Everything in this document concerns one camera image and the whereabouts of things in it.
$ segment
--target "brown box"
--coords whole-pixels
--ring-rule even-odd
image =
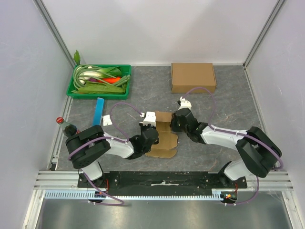
[[[159,144],[153,145],[146,156],[171,158],[177,153],[178,136],[171,133],[172,113],[156,111],[156,129],[159,133]]]
[[[211,63],[172,63],[172,93],[186,93],[194,87],[216,89],[216,78]],[[197,89],[192,93],[206,93]]]

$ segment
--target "soda bottle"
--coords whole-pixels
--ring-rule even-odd
[[[80,130],[75,125],[66,122],[62,117],[58,117],[56,122],[61,126],[63,134],[67,137],[71,137],[80,132]]]

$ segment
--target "green basket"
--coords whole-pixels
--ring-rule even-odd
[[[125,75],[130,75],[132,73],[132,67],[128,64],[92,64],[95,66],[99,66],[101,68],[108,68],[108,67],[113,67],[113,66],[118,66],[122,72],[122,77]],[[67,96],[72,97],[73,99],[97,99],[97,98],[103,98],[103,99],[114,99],[114,100],[126,100],[128,97],[128,91],[129,91],[129,84],[130,80],[127,83],[126,87],[126,92],[125,94],[75,94],[72,93],[72,90],[75,90],[75,87],[73,85],[73,74],[67,89]]]

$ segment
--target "carrot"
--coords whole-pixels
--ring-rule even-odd
[[[120,77],[116,77],[116,78],[105,78],[105,79],[103,79],[103,80],[106,81],[107,83],[116,83],[116,82],[118,82],[120,79],[121,79]]]

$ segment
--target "white wall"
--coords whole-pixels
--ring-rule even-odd
[[[305,2],[288,0],[250,63],[255,96],[270,137],[305,213]]]
[[[46,169],[71,67],[31,0],[0,8],[0,224],[21,228]]]
[[[276,0],[44,0],[86,63],[242,63]]]

